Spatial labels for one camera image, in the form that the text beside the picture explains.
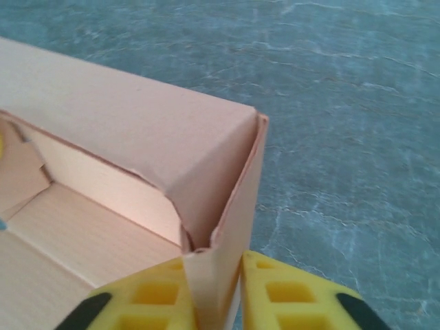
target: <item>marble surface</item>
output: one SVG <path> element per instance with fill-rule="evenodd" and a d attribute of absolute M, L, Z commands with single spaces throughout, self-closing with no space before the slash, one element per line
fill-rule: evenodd
<path fill-rule="evenodd" d="M 268 114 L 252 248 L 438 329 L 439 1 L 0 0 L 0 35 Z"/>

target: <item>box flap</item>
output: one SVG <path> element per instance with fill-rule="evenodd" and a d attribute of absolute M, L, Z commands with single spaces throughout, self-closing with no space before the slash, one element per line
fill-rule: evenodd
<path fill-rule="evenodd" d="M 13 215 L 33 196 L 49 186 L 43 161 L 33 147 L 21 140 L 14 127 L 0 117 L 3 157 L 0 159 L 0 217 Z"/>
<path fill-rule="evenodd" d="M 255 109 L 4 38 L 0 63 L 0 109 L 159 188 L 209 246 Z"/>
<path fill-rule="evenodd" d="M 212 248 L 184 256 L 201 330 L 222 329 L 238 281 L 241 255 L 249 249 L 268 123 L 266 116 L 258 117 L 258 135 L 212 233 Z"/>

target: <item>cardboard box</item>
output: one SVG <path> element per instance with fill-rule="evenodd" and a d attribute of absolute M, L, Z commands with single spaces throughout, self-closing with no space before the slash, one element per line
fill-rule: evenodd
<path fill-rule="evenodd" d="M 179 255 L 200 329 L 230 329 L 267 117 L 4 38 L 0 67 L 0 329 Z"/>

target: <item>box bottom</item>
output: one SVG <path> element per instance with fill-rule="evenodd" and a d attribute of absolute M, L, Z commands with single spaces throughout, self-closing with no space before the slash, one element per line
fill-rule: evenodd
<path fill-rule="evenodd" d="M 52 184 L 0 232 L 0 329 L 53 329 L 93 289 L 180 247 Z"/>

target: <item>blue-green marble countertop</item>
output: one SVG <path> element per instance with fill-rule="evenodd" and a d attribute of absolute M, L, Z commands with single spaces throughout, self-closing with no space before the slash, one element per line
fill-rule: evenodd
<path fill-rule="evenodd" d="M 0 35 L 268 114 L 252 249 L 439 328 L 440 1 L 0 0 Z"/>

